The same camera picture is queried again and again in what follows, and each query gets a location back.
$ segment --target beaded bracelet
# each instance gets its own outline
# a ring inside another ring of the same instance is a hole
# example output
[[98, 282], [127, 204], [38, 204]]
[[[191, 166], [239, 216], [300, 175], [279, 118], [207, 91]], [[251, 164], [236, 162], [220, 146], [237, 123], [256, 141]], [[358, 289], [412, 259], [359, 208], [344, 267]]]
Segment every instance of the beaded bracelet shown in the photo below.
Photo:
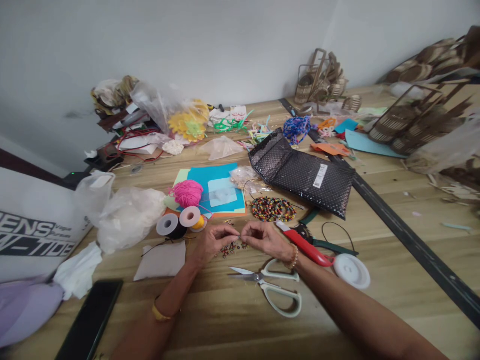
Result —
[[290, 245], [293, 247], [293, 257], [291, 258], [290, 262], [284, 262], [283, 264], [288, 270], [293, 270], [299, 261], [299, 248], [292, 243]]
[[294, 219], [297, 211], [287, 200], [278, 197], [259, 197], [251, 204], [253, 216], [263, 222], [274, 222], [280, 219], [289, 222]]

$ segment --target white wall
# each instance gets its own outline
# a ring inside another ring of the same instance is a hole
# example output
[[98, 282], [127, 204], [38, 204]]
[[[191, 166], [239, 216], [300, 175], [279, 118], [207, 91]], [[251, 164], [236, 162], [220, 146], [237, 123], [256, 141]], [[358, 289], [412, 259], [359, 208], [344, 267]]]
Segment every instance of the white wall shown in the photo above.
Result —
[[379, 78], [423, 48], [480, 24], [478, 0], [338, 0], [324, 48], [333, 51], [349, 88]]
[[111, 138], [90, 98], [101, 80], [248, 104], [292, 95], [298, 65], [323, 47], [350, 87], [367, 85], [479, 15], [477, 0], [4, 0], [0, 147], [63, 177]]

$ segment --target black thread spool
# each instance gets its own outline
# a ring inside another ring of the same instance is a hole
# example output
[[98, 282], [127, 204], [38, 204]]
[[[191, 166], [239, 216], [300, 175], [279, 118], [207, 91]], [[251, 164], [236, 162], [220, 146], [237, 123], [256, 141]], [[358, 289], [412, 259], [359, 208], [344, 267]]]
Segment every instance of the black thread spool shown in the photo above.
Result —
[[172, 240], [178, 240], [185, 236], [188, 228], [180, 224], [179, 217], [169, 213], [158, 221], [156, 232]]

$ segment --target gold bracelet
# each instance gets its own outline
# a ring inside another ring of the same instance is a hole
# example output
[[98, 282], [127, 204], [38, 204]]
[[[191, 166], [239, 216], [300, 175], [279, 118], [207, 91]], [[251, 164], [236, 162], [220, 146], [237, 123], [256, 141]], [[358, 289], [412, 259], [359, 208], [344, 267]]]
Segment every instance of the gold bracelet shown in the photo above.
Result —
[[158, 309], [157, 307], [155, 306], [155, 303], [157, 302], [157, 299], [160, 297], [160, 295], [158, 295], [155, 300], [153, 301], [153, 307], [151, 308], [151, 311], [153, 313], [153, 315], [155, 316], [155, 320], [158, 321], [159, 323], [164, 323], [164, 322], [167, 322], [169, 320], [172, 320], [173, 317], [175, 317], [177, 314], [175, 314], [174, 316], [172, 317], [168, 317], [168, 316], [165, 316], [163, 315]]
[[290, 245], [293, 247], [293, 256], [291, 258], [291, 261], [284, 262], [283, 264], [288, 270], [293, 270], [295, 269], [295, 266], [297, 266], [297, 262], [299, 261], [299, 248], [292, 243]]

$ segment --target finger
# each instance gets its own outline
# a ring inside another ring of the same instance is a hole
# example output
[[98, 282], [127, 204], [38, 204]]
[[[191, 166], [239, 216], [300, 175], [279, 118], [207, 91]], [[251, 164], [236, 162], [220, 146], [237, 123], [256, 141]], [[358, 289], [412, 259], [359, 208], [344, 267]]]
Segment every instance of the finger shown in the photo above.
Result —
[[264, 224], [261, 221], [247, 222], [241, 231], [242, 238], [248, 235], [251, 232], [251, 230], [263, 231], [263, 225]]
[[238, 236], [230, 235], [230, 236], [226, 236], [226, 237], [224, 237], [224, 238], [222, 238], [218, 241], [221, 243], [222, 247], [226, 247], [226, 246], [230, 245], [231, 243], [236, 242], [238, 239], [239, 239]]
[[255, 248], [257, 250], [261, 250], [263, 251], [264, 249], [264, 243], [263, 243], [263, 240], [258, 240], [254, 237], [251, 237], [251, 236], [242, 236], [241, 237], [241, 240], [244, 242], [244, 243], [247, 243], [248, 245], [250, 245], [252, 248]]
[[231, 235], [235, 235], [237, 237], [240, 236], [240, 233], [235, 230], [235, 228], [230, 225], [230, 224], [222, 224], [222, 225], [216, 225], [216, 226], [213, 226], [211, 231], [213, 232], [213, 234], [215, 236], [217, 235], [222, 235], [222, 234], [231, 234]]

